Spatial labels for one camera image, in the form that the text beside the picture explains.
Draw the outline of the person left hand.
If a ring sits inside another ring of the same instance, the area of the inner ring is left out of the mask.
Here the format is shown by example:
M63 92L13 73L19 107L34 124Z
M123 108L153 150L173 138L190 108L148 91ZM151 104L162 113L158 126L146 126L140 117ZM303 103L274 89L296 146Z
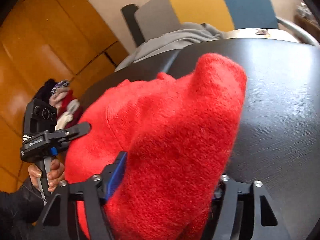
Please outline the person left hand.
M28 174L31 183L38 190L38 179L41 178L41 170L34 164L28 167ZM50 171L47 173L48 191L53 192L60 181L65 179L65 166L59 161L59 159L53 159L50 163Z

